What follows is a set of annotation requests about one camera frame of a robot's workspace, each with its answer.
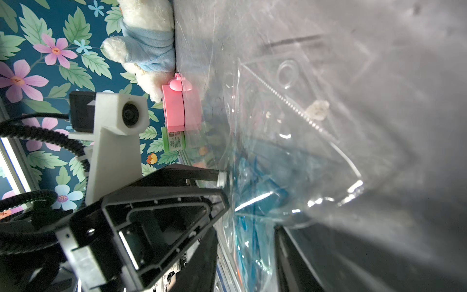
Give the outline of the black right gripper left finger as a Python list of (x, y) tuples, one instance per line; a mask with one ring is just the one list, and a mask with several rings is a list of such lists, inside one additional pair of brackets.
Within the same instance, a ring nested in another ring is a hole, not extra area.
[(210, 228), (185, 269), (176, 275), (170, 292), (212, 292), (215, 286), (217, 248), (216, 230)]

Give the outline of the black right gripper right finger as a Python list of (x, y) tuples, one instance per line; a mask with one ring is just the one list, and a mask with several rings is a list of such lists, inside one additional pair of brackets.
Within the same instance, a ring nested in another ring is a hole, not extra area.
[(324, 292), (282, 226), (274, 228), (274, 249), (279, 292)]

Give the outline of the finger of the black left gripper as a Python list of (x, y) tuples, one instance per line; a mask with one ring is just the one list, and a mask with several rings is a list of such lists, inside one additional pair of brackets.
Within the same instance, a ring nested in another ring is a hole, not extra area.
[(183, 164), (171, 164), (131, 183), (129, 187), (197, 187), (198, 181), (218, 182), (225, 172)]
[(229, 209), (221, 189), (125, 187), (58, 223), (86, 292), (148, 290)]

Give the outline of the green ruler set pouch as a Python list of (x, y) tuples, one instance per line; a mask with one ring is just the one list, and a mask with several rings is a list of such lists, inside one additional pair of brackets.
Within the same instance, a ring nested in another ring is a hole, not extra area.
[(299, 46), (249, 50), (218, 42), (216, 77), (226, 132), (217, 147), (229, 172), (231, 208), (223, 235), (246, 292), (278, 292), (274, 228), (282, 226), (325, 292), (357, 289), (345, 257), (349, 242), (326, 225), (364, 187), (363, 165), (331, 78), (342, 58), (318, 35)]

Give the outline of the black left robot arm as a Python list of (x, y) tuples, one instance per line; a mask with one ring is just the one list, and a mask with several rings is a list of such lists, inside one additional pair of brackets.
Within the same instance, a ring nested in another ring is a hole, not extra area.
[(15, 271), (26, 271), (28, 264), (39, 270), (25, 291), (47, 290), (66, 262), (86, 292), (143, 292), (195, 243), (198, 251), (176, 286), (212, 291), (214, 224), (229, 209), (226, 172), (172, 164), (143, 175), (138, 135), (96, 126), (95, 144), (85, 148), (69, 135), (24, 125), (24, 119), (3, 121), (1, 136), (61, 146), (88, 174), (86, 203), (77, 210), (53, 210), (60, 193), (52, 190), (1, 200), (2, 212), (32, 204), (1, 220), (1, 257), (14, 260)]

